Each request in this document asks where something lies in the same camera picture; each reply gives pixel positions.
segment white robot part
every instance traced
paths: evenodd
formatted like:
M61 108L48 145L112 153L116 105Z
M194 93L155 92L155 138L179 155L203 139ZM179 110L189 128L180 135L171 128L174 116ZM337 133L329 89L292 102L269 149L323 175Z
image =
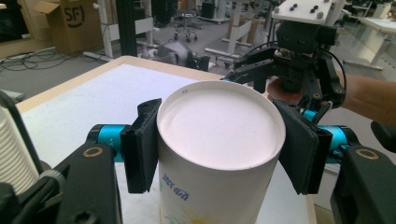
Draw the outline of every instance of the white robot part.
M274 8L272 17L284 21L324 24L331 6L330 0L287 0Z

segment office chair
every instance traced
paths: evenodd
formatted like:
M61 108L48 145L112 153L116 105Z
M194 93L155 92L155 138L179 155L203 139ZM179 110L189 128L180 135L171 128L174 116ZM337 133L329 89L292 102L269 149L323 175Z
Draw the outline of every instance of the office chair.
M201 29L201 24L199 24L197 22L192 22L191 24L188 24L188 21L192 21L196 17L196 11L191 9L191 0L187 1L187 9L177 10L176 18L177 17L182 18L183 25L182 25L182 27L177 27L175 29L174 39L178 40L178 34L182 33L182 34L186 35L187 42L189 42L189 43L191 42L190 34L195 34L194 40L197 40L198 36L195 33L195 30L190 28L189 26L193 25L193 26Z

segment white table surface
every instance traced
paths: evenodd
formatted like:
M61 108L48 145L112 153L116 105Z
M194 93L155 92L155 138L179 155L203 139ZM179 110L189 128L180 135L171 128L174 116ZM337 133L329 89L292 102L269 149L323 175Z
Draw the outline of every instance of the white table surface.
M196 81L155 71L159 70L156 65L160 63L146 65L154 70L131 65L141 62L139 60L121 58L111 62L112 66L103 65L106 69L92 70L101 75L71 89L61 85L19 104L40 160L55 166L85 142L95 124L131 124L140 103L164 99L176 89ZM161 66L171 66L164 68L166 71L174 69L173 65ZM189 72L189 69L180 69L179 74ZM124 223L158 223L158 175L154 177L150 193L129 194L123 163L116 163L116 169ZM280 163L257 223L316 223L312 197L295 193Z
M378 32L390 35L396 34L396 21L380 20L377 18L359 18L359 20Z

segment paper cup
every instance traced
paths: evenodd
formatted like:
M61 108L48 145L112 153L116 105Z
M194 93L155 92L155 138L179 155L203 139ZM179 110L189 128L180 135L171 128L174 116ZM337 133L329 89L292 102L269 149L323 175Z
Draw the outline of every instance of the paper cup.
M158 117L162 224L255 223L285 139L258 92L204 81L171 94Z

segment cardboard box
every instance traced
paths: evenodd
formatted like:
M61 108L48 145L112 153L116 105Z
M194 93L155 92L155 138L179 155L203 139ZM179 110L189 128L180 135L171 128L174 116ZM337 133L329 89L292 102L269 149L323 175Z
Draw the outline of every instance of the cardboard box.
M40 1L34 11L47 15L49 34L55 48L64 54L77 55L103 47L96 0Z
M240 17L239 19L239 26L245 24L245 22L248 21L244 17ZM264 19L251 19L251 26L250 30L247 33L247 43L253 44L254 42L254 37L256 35L256 30L257 26L259 25L259 22L264 22ZM231 36L231 29L233 28L233 18L230 18L229 25L228 25L228 32L227 32L227 38L229 39Z

